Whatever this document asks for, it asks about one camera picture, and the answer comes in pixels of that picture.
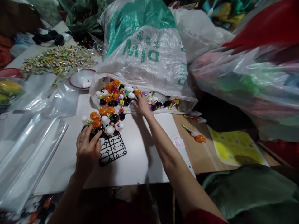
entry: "finger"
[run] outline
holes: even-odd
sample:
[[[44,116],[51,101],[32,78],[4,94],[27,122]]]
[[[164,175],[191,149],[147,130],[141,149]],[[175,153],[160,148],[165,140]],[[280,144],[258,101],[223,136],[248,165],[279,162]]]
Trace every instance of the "finger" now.
[[[96,143],[96,150],[95,150],[95,156],[96,156],[96,159],[99,159],[100,156],[101,156],[101,140],[98,140],[97,143]]]
[[[92,125],[89,125],[88,128],[85,128],[84,129],[84,136],[82,138],[82,142],[84,145],[88,145],[88,142],[89,142],[89,136],[90,136],[90,133],[91,131],[93,130],[93,126]]]
[[[103,131],[99,131],[90,141],[89,145],[88,145],[88,150],[93,150],[94,146],[96,145],[97,141],[99,140],[101,134],[103,133]]]
[[[77,137],[77,142],[76,142],[77,149],[79,148],[79,145],[80,145],[81,135],[82,135],[82,133],[80,132],[78,137]]]

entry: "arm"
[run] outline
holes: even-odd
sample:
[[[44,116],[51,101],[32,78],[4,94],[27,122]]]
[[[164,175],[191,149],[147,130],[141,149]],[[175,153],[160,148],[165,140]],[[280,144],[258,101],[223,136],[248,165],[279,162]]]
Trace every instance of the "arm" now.
[[[202,209],[226,221],[219,209],[193,177],[181,154],[155,119],[145,96],[138,95],[138,104],[134,103],[134,106],[142,113],[149,124],[153,141],[183,216],[185,217],[194,209]]]
[[[98,132],[89,143],[89,135],[92,129],[92,125],[86,127],[77,137],[76,170],[71,176],[69,184],[48,224],[69,223],[71,215],[74,214],[78,206],[81,189],[93,169],[94,161],[97,161],[100,157],[101,142],[98,139],[102,131]]]

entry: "red sleeve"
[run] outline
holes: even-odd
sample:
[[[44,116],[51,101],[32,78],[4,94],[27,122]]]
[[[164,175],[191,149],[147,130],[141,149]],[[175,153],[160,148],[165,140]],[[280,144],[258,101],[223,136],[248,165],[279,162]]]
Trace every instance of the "red sleeve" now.
[[[227,224],[221,218],[205,210],[193,210],[185,217],[186,224]]]

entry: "wooden table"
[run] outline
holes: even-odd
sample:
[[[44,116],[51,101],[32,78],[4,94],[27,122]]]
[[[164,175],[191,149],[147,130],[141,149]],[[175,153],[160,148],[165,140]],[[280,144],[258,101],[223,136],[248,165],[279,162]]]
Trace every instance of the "wooden table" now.
[[[217,156],[211,134],[206,124],[196,123],[190,118],[184,117],[182,115],[173,115],[173,119],[181,138],[184,140],[186,152],[195,174],[223,170],[234,170],[238,168],[237,166],[226,165],[220,161]],[[201,133],[206,138],[206,143],[196,142],[194,138],[182,127],[182,125],[185,125],[192,130]],[[261,147],[259,147],[259,149],[261,150],[261,153],[270,166],[280,165],[280,163],[275,160],[270,154],[268,154],[264,149],[262,149]]]

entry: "hand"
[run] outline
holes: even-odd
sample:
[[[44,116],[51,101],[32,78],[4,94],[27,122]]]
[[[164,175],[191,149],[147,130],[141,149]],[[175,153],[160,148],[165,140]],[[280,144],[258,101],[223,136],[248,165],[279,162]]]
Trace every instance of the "hand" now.
[[[86,126],[77,137],[77,162],[73,178],[85,183],[93,170],[93,164],[98,161],[101,153],[101,141],[99,140],[102,131],[99,131],[89,142],[89,135],[93,126]]]
[[[153,112],[150,110],[149,102],[144,95],[137,94],[138,103],[133,102],[134,107],[140,112],[146,119],[153,116]]]

